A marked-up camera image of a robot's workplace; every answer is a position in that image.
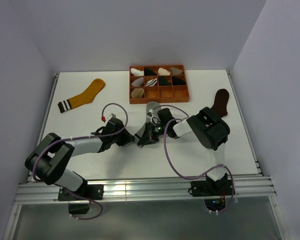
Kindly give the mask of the grey sock black stripes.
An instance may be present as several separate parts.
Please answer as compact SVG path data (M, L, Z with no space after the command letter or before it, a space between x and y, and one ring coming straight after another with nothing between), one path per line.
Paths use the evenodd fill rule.
M143 126L134 134L134 142L139 147L142 148L143 145L138 145L143 133L146 129L146 123L152 121L152 117L158 117L158 111L161 109L161 105L156 101L150 101L146 105L146 117Z

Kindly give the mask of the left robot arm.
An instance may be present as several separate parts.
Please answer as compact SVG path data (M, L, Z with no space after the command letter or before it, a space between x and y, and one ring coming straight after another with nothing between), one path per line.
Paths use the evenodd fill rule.
M45 184L66 188L72 197L81 200L88 193L87 181L67 169L70 159L88 153L102 153L113 144L123 147L134 139L120 119L111 117L105 126L89 136L61 139L57 134L49 133L27 157L24 165Z

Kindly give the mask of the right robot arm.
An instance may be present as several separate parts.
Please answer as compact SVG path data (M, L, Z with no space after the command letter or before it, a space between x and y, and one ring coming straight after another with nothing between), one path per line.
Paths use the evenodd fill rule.
M152 145L159 137L167 134L172 139L193 133L200 144L209 152L211 170L205 173L205 180L192 185L193 196L212 196L224 193L232 182L228 180L225 168L225 147L230 127L209 107L199 113L177 120L169 108L153 107L146 114L146 122L134 135L139 147Z

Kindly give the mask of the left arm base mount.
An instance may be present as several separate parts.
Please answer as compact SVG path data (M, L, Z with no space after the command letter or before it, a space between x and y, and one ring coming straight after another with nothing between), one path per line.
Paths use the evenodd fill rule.
M103 206L98 200L103 199L103 184L87 184L80 187L77 191L70 191L65 187L60 187L57 200L68 202L68 212L71 217L78 220L92 220L103 213ZM98 206L100 211L95 216L84 216L92 207Z

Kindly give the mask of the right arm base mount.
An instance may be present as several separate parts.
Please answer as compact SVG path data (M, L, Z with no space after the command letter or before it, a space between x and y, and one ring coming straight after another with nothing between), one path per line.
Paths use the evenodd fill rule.
M228 174L217 181L206 175L205 180L194 180L190 183L188 193L192 197L212 197L204 200L205 207L210 213L219 214L227 208L227 205L235 197L235 185Z

